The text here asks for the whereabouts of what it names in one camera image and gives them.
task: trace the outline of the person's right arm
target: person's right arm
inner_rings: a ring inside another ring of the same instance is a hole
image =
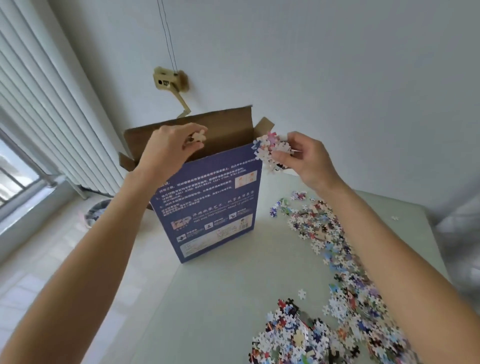
[[[322,142],[288,134],[290,156],[273,152],[338,216],[393,318],[425,364],[480,363],[480,318],[454,287],[402,241],[339,177]]]

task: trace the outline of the open cardboard box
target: open cardboard box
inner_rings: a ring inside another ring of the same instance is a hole
[[[128,129],[133,159],[119,153],[120,165],[133,170],[160,126],[189,122],[208,128],[204,147],[150,200],[182,263],[254,228],[262,162],[251,146],[274,126],[262,118],[254,127],[252,107],[245,106]]]

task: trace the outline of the floor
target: floor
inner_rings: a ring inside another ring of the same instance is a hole
[[[0,348],[87,232],[82,213],[102,199],[92,194],[71,201],[0,266]],[[156,215],[147,210],[119,291],[82,363],[130,363],[179,264]]]

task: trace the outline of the person's left arm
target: person's left arm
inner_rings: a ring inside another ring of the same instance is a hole
[[[0,363],[80,363],[125,272],[145,208],[201,142],[185,144],[197,124],[154,131],[139,165],[105,213],[39,293],[0,355]]]

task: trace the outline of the cable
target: cable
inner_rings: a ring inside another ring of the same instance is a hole
[[[168,36],[170,37],[170,46],[172,47],[173,61],[175,62],[175,72],[178,73],[179,69],[177,68],[177,61],[175,60],[175,51],[173,50],[172,36],[170,34],[170,29],[168,27],[167,12],[165,11],[165,6],[163,5],[163,0],[162,0],[162,8],[163,8],[163,14],[165,14],[165,24],[167,24]]]
[[[168,55],[170,56],[170,62],[172,62],[172,69],[173,68],[173,60],[172,60],[172,55],[170,54],[170,48],[168,47],[168,39],[167,39],[167,32],[165,31],[165,26],[163,25],[163,18],[162,18],[162,12],[160,10],[160,2],[156,0],[156,3],[158,5],[158,13],[160,14],[160,19],[162,21],[162,27],[163,27],[163,33],[165,33],[165,41],[167,43],[167,50],[168,50]]]

